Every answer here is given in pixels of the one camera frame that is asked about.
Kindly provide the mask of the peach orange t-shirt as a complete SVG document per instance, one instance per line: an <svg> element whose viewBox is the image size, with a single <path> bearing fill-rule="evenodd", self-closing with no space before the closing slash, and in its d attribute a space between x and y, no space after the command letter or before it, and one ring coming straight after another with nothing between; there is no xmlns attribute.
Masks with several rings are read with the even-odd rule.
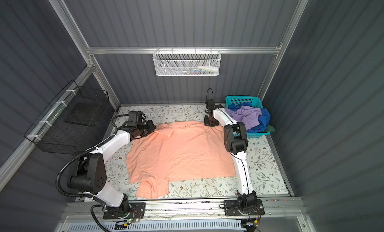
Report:
<svg viewBox="0 0 384 232"><path fill-rule="evenodd" d="M146 199L167 195L170 182L236 175L223 128L202 122L158 125L149 136L133 141L126 163L130 183L139 184L136 196Z"/></svg>

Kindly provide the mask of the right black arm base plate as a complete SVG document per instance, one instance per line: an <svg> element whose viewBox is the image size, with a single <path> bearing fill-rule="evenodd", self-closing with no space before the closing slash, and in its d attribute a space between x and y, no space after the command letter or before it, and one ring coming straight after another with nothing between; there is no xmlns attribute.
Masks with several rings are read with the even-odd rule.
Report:
<svg viewBox="0 0 384 232"><path fill-rule="evenodd" d="M225 211L225 215L227 217L265 215L263 201L260 199L258 199L257 204L255 206L251 206L249 212L241 212L236 200L224 200L223 204L219 205L219 208Z"/></svg>

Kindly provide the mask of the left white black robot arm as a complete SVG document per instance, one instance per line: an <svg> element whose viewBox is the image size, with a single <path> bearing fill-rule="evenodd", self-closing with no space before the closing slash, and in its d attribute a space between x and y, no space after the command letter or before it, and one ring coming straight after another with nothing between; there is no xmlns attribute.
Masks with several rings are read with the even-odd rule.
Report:
<svg viewBox="0 0 384 232"><path fill-rule="evenodd" d="M92 147L91 152L80 156L69 165L67 187L78 191L78 197L87 197L108 208L128 213L131 210L128 196L110 185L105 163L120 148L133 140L150 135L155 129L156 126L151 120L134 127L125 122L116 128L111 136Z"/></svg>

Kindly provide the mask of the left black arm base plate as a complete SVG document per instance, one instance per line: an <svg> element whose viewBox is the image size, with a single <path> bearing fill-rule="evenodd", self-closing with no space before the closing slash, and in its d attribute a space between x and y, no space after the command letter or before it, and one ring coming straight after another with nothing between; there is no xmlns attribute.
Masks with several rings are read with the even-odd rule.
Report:
<svg viewBox="0 0 384 232"><path fill-rule="evenodd" d="M142 219L145 210L146 203L128 203L126 205L121 205L120 207L113 208L107 207L104 210L103 219L104 220L125 220L125 219Z"/></svg>

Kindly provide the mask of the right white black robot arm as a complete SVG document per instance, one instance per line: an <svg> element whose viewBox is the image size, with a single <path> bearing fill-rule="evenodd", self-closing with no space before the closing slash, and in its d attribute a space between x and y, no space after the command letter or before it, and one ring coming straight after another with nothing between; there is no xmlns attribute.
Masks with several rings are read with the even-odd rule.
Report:
<svg viewBox="0 0 384 232"><path fill-rule="evenodd" d="M225 108L221 104L215 104L213 99L207 99L205 105L207 115L204 118L204 125L223 127L224 146L233 158L238 180L238 210L242 214L249 214L258 205L258 197L250 180L247 163L248 137L245 124L230 117Z"/></svg>

